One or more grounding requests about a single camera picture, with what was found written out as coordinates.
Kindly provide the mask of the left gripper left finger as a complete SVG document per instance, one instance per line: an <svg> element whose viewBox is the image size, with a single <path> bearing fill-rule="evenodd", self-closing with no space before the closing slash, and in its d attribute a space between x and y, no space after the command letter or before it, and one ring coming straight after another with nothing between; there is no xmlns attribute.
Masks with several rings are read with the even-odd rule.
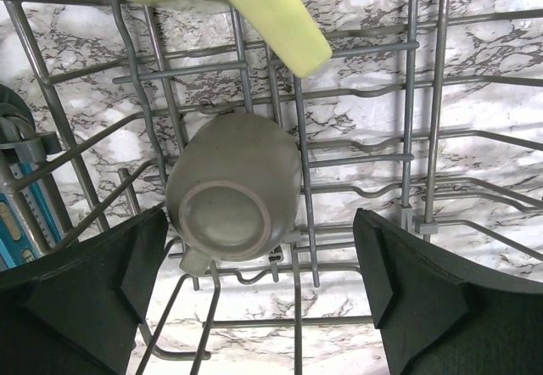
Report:
<svg viewBox="0 0 543 375"><path fill-rule="evenodd" d="M164 258L160 207L1 273L3 374L124 374Z"/></svg>

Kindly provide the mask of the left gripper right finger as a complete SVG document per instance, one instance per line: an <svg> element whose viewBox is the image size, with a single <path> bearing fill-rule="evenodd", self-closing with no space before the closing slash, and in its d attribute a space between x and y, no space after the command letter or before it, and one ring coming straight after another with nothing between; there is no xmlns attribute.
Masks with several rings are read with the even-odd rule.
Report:
<svg viewBox="0 0 543 375"><path fill-rule="evenodd" d="M371 210L353 220L392 374L540 374L542 285L423 241Z"/></svg>

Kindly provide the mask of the small grey-brown cup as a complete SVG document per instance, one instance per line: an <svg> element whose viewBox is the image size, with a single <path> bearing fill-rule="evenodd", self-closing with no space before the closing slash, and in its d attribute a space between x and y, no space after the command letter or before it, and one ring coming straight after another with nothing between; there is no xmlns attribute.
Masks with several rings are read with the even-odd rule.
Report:
<svg viewBox="0 0 543 375"><path fill-rule="evenodd" d="M274 250L294 228L301 181L295 140L275 121L231 113L202 125L166 184L171 225L188 246L181 269L201 277L216 260Z"/></svg>

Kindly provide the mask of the grey wire dish rack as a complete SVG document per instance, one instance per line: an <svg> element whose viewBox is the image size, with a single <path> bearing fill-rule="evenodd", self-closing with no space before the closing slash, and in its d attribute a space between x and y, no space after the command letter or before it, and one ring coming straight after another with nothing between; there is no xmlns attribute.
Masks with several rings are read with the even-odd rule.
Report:
<svg viewBox="0 0 543 375"><path fill-rule="evenodd" d="M169 254L130 374L385 374L353 243L370 209L542 278L542 0L303 0L332 59L299 80L227 6L1 0L1 82L56 132L81 239L165 196L179 148L252 109L302 143L311 198L276 255L202 278Z"/></svg>

